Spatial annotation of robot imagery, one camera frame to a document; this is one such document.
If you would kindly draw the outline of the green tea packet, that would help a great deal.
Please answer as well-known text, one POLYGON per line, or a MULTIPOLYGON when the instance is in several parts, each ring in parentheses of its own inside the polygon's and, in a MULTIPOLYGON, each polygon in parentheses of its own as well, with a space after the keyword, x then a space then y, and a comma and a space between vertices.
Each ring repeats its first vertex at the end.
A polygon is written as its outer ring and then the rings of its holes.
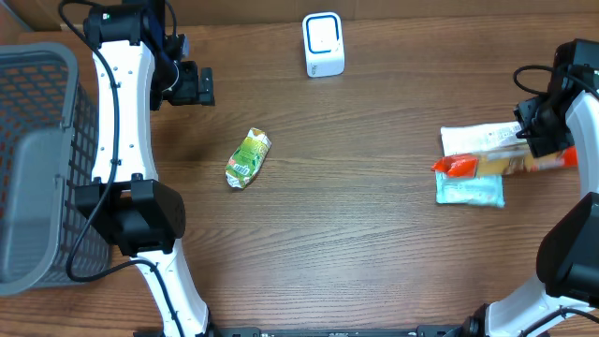
POLYGON ((251 128, 226 164, 226 181, 232 188, 244 189, 250 184, 270 150, 271 141, 267 134, 257 128, 251 128))

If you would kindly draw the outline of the teal wet wipes pack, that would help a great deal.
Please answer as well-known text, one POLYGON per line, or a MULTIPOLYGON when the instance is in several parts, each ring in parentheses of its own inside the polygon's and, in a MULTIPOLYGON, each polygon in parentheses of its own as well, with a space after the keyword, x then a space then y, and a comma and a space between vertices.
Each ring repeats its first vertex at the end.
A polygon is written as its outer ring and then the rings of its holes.
POLYGON ((504 186, 501 175, 477 178, 449 178, 443 172, 435 173, 436 202, 439 204, 467 204, 503 208, 504 186))

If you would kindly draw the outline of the orange spaghetti package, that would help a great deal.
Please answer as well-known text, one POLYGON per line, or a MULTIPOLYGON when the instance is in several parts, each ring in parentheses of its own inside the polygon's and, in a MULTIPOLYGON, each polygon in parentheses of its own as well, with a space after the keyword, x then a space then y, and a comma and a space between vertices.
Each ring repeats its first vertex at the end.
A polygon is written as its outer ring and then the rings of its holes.
POLYGON ((574 146, 534 157, 527 145, 512 145, 478 153, 444 156, 432 165, 431 170, 442 172, 449 178, 478 178, 576 166, 577 151, 574 146))

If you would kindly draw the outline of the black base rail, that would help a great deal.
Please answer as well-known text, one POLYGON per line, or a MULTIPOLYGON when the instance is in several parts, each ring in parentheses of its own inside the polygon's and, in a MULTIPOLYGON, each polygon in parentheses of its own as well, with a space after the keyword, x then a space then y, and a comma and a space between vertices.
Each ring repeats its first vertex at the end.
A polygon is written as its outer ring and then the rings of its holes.
POLYGON ((209 326, 208 337, 442 337, 459 336, 458 325, 420 325, 412 329, 365 330, 261 330, 259 328, 216 328, 209 326))

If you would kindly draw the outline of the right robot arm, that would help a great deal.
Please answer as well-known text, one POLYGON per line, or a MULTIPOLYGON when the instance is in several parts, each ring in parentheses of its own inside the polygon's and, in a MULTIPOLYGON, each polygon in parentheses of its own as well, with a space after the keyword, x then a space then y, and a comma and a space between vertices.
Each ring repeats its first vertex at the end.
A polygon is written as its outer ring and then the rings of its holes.
POLYGON ((518 103, 517 136, 535 157, 577 151, 580 200, 544 237, 536 272, 503 300, 482 305, 450 336, 545 336, 567 318, 598 320, 598 44, 574 39, 554 54, 544 92, 518 103))

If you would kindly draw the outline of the grey plastic shopping basket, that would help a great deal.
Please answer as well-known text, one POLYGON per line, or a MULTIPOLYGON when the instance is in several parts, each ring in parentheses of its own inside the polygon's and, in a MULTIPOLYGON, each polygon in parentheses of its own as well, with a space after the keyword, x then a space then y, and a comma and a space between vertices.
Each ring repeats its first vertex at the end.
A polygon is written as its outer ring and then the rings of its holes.
POLYGON ((75 55, 59 43, 1 49, 1 294, 69 286, 66 258, 85 219, 97 108, 75 55))

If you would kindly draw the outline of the white cream tube gold cap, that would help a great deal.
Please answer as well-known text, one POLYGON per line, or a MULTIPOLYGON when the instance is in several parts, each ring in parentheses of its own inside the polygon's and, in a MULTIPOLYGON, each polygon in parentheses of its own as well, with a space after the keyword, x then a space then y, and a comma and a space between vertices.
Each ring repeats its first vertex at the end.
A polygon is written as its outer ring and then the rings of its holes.
POLYGON ((440 135, 444 155, 470 154, 525 143, 516 134, 521 130, 518 122, 443 126, 440 135))

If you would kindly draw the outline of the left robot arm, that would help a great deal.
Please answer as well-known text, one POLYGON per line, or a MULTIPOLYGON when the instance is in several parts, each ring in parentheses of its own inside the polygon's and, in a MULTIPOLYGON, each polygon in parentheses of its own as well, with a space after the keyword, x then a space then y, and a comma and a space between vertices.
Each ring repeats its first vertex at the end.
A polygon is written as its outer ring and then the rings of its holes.
POLYGON ((188 40, 168 31, 167 1, 88 2, 76 34, 91 49, 98 86, 99 137, 92 180, 75 191, 85 228, 93 228, 126 261, 90 276, 88 283, 129 266, 146 281, 163 320, 161 336, 216 336, 209 306, 199 296, 183 253, 186 214, 183 197, 160 183, 153 160, 151 114, 162 102, 172 106, 215 103, 213 74, 188 60, 188 40))

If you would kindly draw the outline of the white barcode scanner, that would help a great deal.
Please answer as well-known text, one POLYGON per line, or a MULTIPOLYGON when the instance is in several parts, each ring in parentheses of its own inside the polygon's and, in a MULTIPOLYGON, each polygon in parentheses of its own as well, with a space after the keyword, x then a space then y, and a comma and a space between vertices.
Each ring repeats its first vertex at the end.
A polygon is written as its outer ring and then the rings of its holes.
POLYGON ((335 12, 307 15, 302 21, 306 72, 310 78, 337 76, 344 72, 343 28, 335 12))

